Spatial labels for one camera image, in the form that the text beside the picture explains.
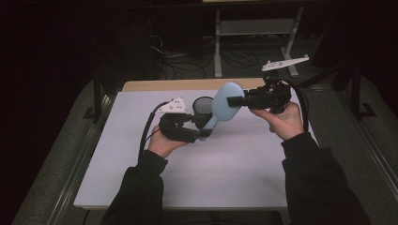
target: black sleeve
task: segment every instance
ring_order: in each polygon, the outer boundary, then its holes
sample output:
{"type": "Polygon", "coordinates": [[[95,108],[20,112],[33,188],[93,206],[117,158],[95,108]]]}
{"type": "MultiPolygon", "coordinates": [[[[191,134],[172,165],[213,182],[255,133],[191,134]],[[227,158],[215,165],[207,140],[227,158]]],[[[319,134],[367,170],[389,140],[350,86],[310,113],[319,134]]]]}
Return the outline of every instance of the black sleeve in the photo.
{"type": "Polygon", "coordinates": [[[320,149],[308,132],[282,146],[292,225],[371,224],[329,148],[320,149]]]}
{"type": "Polygon", "coordinates": [[[101,224],[160,224],[163,172],[167,160],[145,151],[136,167],[126,170],[122,185],[101,224]]]}

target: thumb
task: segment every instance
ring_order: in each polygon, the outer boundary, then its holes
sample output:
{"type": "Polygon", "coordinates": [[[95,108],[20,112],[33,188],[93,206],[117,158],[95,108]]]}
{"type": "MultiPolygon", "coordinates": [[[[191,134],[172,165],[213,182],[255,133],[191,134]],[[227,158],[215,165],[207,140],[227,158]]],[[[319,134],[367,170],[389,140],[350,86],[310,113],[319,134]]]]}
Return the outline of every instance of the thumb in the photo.
{"type": "Polygon", "coordinates": [[[278,126],[282,122],[282,120],[278,116],[276,116],[276,115],[274,115],[271,112],[268,112],[266,110],[252,109],[250,111],[253,114],[257,115],[258,117],[261,117],[261,118],[265,119],[269,123],[269,125],[272,126],[272,127],[278,126]]]}

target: cuff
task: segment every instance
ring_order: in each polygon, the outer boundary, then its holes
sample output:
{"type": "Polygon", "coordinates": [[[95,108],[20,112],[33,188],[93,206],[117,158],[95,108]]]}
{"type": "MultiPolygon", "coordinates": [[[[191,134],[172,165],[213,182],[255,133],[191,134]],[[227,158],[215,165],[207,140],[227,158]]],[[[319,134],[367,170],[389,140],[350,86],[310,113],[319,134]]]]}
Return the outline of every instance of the cuff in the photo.
{"type": "Polygon", "coordinates": [[[319,150],[319,146],[310,132],[301,133],[282,143],[284,155],[290,158],[294,155],[319,150]]]}
{"type": "Polygon", "coordinates": [[[168,161],[166,159],[160,157],[156,153],[145,150],[143,156],[138,161],[137,166],[135,166],[135,171],[138,173],[158,176],[164,171],[167,162],[168,161]]]}

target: white table surface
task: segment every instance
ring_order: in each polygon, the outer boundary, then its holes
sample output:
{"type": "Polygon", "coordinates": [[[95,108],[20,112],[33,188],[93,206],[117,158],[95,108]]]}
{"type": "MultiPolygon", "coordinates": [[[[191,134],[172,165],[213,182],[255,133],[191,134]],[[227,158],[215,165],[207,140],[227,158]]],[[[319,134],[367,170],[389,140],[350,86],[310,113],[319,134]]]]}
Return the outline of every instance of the white table surface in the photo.
{"type": "MultiPolygon", "coordinates": [[[[120,188],[125,170],[135,166],[143,129],[163,101],[183,97],[188,113],[199,97],[217,90],[120,92],[81,183],[74,205],[106,209],[120,188]]],[[[298,102],[292,90],[292,101],[298,102]]],[[[157,113],[152,127],[159,123],[157,113]]],[[[186,127],[195,128],[186,123],[186,127]]],[[[161,174],[164,209],[286,208],[281,141],[268,124],[242,107],[219,122],[205,142],[175,150],[161,174]]]]}

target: white plastic part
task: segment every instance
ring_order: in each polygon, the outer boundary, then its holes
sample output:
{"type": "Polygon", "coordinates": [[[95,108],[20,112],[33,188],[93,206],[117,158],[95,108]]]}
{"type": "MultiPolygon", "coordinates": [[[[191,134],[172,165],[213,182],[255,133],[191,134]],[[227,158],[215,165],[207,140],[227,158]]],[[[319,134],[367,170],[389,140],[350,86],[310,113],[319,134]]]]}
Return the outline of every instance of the white plastic part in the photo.
{"type": "Polygon", "coordinates": [[[307,61],[309,59],[310,58],[306,54],[306,55],[304,55],[304,57],[297,58],[297,59],[289,59],[289,60],[278,61],[278,62],[273,62],[273,63],[268,61],[267,64],[265,66],[263,66],[263,68],[261,70],[262,71],[269,71],[269,70],[273,70],[273,69],[277,69],[277,68],[285,68],[285,67],[289,67],[289,66],[295,65],[297,63],[301,63],[301,62],[307,61]]]}
{"type": "Polygon", "coordinates": [[[157,110],[158,113],[186,113],[187,107],[185,106],[184,99],[178,97],[169,103],[161,106],[157,110]]]}

